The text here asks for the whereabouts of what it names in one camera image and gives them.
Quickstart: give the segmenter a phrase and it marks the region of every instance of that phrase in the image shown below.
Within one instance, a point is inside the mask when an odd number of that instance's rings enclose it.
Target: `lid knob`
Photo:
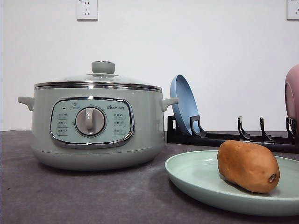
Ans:
[[[114,74],[115,64],[109,61],[96,61],[92,63],[93,73]]]

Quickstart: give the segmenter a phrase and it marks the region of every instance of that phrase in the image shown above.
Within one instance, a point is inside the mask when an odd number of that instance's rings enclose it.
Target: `control panel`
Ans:
[[[53,107],[50,131],[63,147],[114,147],[133,135],[134,118],[123,99],[64,98]]]

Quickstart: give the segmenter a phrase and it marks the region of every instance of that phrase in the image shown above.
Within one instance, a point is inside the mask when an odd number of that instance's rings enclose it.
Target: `mint green cooker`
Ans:
[[[92,63],[92,74],[35,84],[18,97],[32,116],[32,150],[46,165],[107,170],[153,159],[165,146],[164,116],[178,98],[162,88],[114,74],[115,64]]]

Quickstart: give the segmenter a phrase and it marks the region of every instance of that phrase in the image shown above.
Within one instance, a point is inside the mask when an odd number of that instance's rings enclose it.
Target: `cooker lid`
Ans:
[[[35,89],[48,88],[107,88],[107,89],[137,89],[161,92],[162,88],[114,74],[115,64],[109,61],[92,63],[92,74],[59,79],[52,82],[35,84]]]

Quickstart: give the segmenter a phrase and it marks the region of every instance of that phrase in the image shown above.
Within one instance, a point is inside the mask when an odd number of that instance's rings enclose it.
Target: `cooker handle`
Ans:
[[[162,99],[162,111],[166,111],[170,105],[178,104],[179,99],[178,97],[171,97],[167,99]]]
[[[26,104],[30,111],[33,111],[34,98],[33,97],[18,97],[18,102]]]

